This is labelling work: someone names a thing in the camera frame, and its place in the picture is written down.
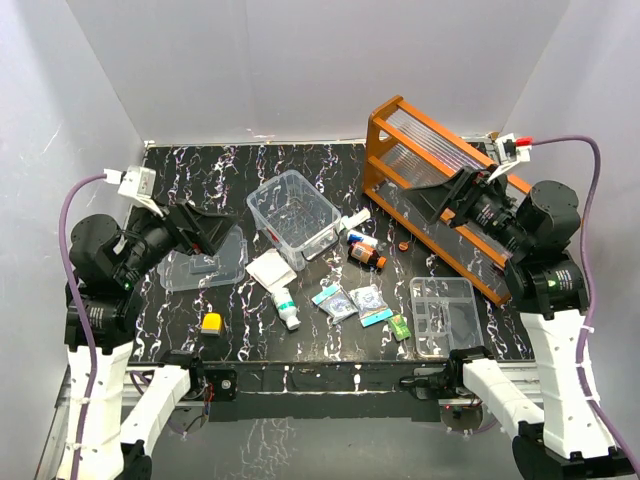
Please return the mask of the white gauze packet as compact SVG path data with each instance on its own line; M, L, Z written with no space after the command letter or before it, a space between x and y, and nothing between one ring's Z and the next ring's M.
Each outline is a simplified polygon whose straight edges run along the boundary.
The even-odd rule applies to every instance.
M296 272L275 248L249 263L246 271L269 293L286 287L297 278Z

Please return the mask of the brown bottle orange cap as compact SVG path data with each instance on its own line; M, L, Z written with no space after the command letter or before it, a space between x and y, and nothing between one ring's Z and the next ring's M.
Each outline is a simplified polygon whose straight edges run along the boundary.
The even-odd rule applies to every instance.
M358 262L378 270L383 269L387 261L375 248L362 242L352 243L348 248L348 254Z

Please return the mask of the clear plastic storage box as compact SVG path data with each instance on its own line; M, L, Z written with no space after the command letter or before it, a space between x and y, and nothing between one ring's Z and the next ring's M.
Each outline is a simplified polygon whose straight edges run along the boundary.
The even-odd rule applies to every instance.
M246 202L256 229L295 271L339 242L340 211L296 170L266 181Z

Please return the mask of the blue white bandage roll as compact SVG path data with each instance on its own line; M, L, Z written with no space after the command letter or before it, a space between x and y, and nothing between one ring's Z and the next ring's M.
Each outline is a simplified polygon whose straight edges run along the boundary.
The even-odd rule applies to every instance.
M347 243L348 244L363 243L365 245L371 246L374 249L376 249L379 246L379 241L376 238L369 236L367 234L364 234L362 232L356 231L354 229L349 230L347 232Z

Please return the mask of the white bottle green label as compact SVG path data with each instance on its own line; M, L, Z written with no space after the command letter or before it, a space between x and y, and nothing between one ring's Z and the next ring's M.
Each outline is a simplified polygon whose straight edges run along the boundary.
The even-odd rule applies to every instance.
M299 328L301 322L298 319L298 309L288 288L282 287L271 294L272 302L277 310L279 318L289 331Z

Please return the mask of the blue sachet pack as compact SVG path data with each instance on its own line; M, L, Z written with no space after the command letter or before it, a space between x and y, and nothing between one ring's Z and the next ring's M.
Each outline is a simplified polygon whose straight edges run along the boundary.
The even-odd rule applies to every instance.
M356 305L340 284L323 289L312 298L312 302L330 317L333 325L358 313Z
M364 328L386 321L393 315L377 285L351 290L348 295L358 310L359 320Z

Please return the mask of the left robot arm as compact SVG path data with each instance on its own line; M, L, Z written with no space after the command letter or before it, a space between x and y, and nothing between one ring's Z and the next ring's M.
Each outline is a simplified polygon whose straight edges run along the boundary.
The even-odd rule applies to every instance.
M171 351L128 415L125 373L142 298L136 285L169 253L217 253L236 220L180 200L156 212L136 207L129 229L106 214L74 226L64 241L70 367L67 439L59 479L148 479L152 452L173 410L194 399L207 376L197 356Z

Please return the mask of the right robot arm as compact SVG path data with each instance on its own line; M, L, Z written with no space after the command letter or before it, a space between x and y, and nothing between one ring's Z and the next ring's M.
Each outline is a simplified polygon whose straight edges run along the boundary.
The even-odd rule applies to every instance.
M450 211L452 226L472 223L508 251L505 280L534 351L541 402L530 400L482 346L454 350L443 370L404 377L401 386L475 395L510 437L525 479L637 474L637 460L616 438L589 385L588 284L568 252L584 213L576 193L544 180L515 202L503 175L464 167L403 195L427 222Z

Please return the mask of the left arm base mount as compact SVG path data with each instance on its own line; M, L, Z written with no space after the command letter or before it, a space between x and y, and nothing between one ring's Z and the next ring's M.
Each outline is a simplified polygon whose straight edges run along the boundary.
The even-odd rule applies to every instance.
M169 350L161 356L159 364L162 367L177 366L187 373L184 401L202 400L210 405L214 401L233 401L237 396L237 372L207 367L195 352Z

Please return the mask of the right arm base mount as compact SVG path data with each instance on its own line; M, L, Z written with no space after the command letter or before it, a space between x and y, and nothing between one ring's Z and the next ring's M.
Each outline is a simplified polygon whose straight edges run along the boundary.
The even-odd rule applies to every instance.
M463 384L463 365L475 360L494 360L494 355L484 346L452 350L444 369L430 374L413 374L399 379L398 387L408 391L419 399L423 391L427 399L454 398L465 389Z

